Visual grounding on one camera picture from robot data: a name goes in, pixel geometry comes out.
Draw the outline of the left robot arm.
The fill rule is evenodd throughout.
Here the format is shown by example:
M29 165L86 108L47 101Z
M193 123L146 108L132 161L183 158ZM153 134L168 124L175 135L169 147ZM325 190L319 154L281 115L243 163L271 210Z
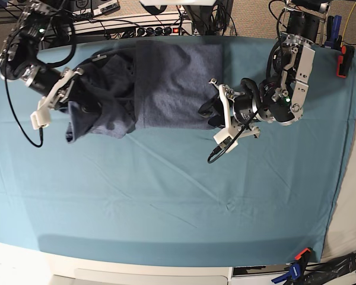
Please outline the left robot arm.
M277 41L270 51L265 79L240 82L241 90L224 89L225 101L215 95L198 113L214 128L229 122L236 130L258 136L257 122L290 125L301 119L309 89L317 36L324 34L328 1L286 1L276 20Z

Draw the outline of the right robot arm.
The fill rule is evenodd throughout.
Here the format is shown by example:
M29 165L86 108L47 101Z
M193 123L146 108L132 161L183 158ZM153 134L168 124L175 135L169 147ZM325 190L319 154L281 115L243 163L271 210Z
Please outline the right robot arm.
M38 58L42 41L51 29L69 34L71 50L57 62L44 63ZM99 114L100 102L82 83L84 71L69 69L77 37L71 12L65 1L30 1L21 12L0 53L0 75L5 82L23 80L42 97L38 110L66 109L75 103L83 112Z

